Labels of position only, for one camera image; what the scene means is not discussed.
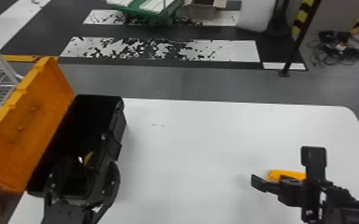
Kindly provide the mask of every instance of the floor marking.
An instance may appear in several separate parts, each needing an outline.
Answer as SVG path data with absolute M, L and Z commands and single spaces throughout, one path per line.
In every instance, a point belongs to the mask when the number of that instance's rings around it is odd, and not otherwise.
M 47 56 L 47 55 L 3 55 L 3 58 L 9 62 L 30 62 L 35 63 L 42 57 L 53 57 L 58 60 L 58 56 Z
M 39 4 L 34 4 L 31 0 L 18 0 L 0 14 L 0 49 L 50 1 L 39 0 Z
M 260 62 L 255 41 L 73 37 L 61 57 Z
M 263 67 L 264 69 L 282 69 L 285 66 L 285 63 L 272 63 L 272 62 L 264 62 Z M 306 70 L 306 67 L 303 63 L 292 63 L 291 70 Z
M 156 26 L 156 25 L 191 25 L 191 26 L 235 26 L 239 19 L 240 11 L 217 11 L 216 17 L 212 20 L 199 20 L 179 17 L 170 21 L 152 20 L 139 16 L 125 16 L 118 10 L 92 10 L 84 24 L 96 25 L 131 25 L 131 26 Z

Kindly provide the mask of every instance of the black plastic box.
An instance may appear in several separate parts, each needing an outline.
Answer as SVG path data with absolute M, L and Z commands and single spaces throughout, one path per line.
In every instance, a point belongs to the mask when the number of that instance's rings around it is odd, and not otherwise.
M 28 193 L 44 197 L 47 180 L 54 173 L 60 175 L 59 182 L 63 186 L 60 193 L 70 204 L 91 204 L 100 200 L 106 184 L 110 184 L 112 165 L 121 151 L 120 142 L 126 126 L 123 109 L 121 97 L 76 96 L 32 173 Z M 70 166 L 61 169 L 60 174 L 58 163 L 66 161 Z

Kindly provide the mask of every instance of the gray floor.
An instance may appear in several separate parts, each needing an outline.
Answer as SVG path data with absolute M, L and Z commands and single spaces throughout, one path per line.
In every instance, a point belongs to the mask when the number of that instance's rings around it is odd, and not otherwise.
M 310 50 L 301 48 L 304 58 Z M 21 74 L 32 67 L 13 63 Z M 310 71 L 292 71 L 279 78 L 276 71 L 190 69 L 172 67 L 86 66 L 63 64 L 76 94 L 120 95 L 127 98 L 267 102 L 341 105 L 359 118 L 359 63 Z M 6 200 L 6 207 L 16 200 Z M 4 214 L 4 221 L 11 214 Z

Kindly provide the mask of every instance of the white table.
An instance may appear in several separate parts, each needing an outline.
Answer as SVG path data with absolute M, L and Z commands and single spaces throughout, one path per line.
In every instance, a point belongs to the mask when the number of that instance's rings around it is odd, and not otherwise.
M 250 186 L 269 169 L 304 171 L 327 148 L 327 178 L 359 199 L 359 121 L 343 107 L 126 99 L 122 183 L 100 224 L 300 224 L 300 209 Z M 24 194 L 10 224 L 38 224 Z

